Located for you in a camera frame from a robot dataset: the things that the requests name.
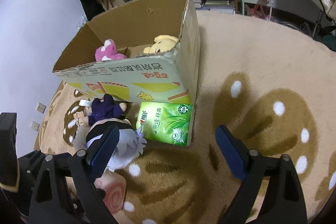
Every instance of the wall socket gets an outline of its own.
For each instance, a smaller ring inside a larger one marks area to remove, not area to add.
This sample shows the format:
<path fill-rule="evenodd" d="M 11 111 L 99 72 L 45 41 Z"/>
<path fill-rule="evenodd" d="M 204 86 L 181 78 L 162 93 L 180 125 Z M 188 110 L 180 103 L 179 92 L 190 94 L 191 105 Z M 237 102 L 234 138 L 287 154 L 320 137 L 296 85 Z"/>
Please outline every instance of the wall socket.
<path fill-rule="evenodd" d="M 45 109 L 46 109 L 46 106 L 44 105 L 44 104 L 41 104 L 41 103 L 39 103 L 39 105 L 37 106 L 37 111 L 38 112 L 41 112 L 42 114 L 44 113 L 44 111 L 45 111 Z"/>
<path fill-rule="evenodd" d="M 39 123 L 34 122 L 34 121 L 31 121 L 30 128 L 31 128 L 32 130 L 38 131 L 38 130 L 39 130 L 39 127 L 40 127 L 40 124 L 39 124 Z"/>

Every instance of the carpet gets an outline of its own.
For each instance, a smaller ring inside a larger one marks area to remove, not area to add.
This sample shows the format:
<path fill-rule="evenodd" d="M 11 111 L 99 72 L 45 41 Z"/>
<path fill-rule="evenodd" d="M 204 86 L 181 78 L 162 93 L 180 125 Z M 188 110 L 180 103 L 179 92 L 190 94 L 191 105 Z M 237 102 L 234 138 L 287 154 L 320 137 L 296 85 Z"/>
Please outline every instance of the carpet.
<path fill-rule="evenodd" d="M 201 53 L 192 145 L 149 141 L 142 156 L 118 171 L 127 188 L 115 218 L 125 224 L 217 223 L 240 186 L 215 142 L 215 128 L 224 123 L 250 149 L 291 156 L 311 220 L 336 184 L 336 53 L 274 22 L 209 11 L 197 16 Z M 82 98 L 61 83 L 36 147 L 75 153 L 73 113 Z M 135 124 L 139 105 L 128 109 Z M 249 220 L 258 215 L 267 184 Z"/>

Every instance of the white wall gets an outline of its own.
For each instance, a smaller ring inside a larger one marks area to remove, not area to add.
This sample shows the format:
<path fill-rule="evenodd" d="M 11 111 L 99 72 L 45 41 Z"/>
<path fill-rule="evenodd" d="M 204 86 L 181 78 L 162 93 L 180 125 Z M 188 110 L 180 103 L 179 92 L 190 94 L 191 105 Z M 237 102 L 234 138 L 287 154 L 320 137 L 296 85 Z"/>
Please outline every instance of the white wall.
<path fill-rule="evenodd" d="M 33 150 L 41 123 L 38 102 L 49 105 L 60 80 L 51 71 L 84 14 L 79 0 L 0 0 L 0 112 L 17 112 L 16 151 Z"/>

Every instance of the cardboard box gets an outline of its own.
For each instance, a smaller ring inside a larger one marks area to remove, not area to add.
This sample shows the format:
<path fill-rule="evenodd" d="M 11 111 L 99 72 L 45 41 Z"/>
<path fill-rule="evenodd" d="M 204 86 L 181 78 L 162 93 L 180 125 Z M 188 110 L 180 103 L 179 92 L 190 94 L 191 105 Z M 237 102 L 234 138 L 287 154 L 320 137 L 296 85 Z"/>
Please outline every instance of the cardboard box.
<path fill-rule="evenodd" d="M 154 38 L 179 38 L 168 52 L 143 54 Z M 95 62 L 95 51 L 113 39 L 129 58 Z M 200 34 L 193 0 L 133 0 L 102 13 L 79 30 L 53 73 L 90 97 L 109 93 L 129 102 L 193 104 Z"/>

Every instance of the yellow teddy bear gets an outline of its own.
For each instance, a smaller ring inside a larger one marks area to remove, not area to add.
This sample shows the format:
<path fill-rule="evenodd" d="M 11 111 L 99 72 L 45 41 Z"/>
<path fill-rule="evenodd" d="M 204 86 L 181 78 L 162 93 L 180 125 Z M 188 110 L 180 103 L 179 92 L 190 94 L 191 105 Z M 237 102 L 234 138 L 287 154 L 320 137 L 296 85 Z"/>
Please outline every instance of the yellow teddy bear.
<path fill-rule="evenodd" d="M 159 35 L 154 38 L 155 44 L 151 47 L 146 47 L 143 50 L 143 53 L 158 53 L 158 52 L 167 52 L 171 50 L 177 43 L 178 38 L 172 37 L 171 35 Z"/>

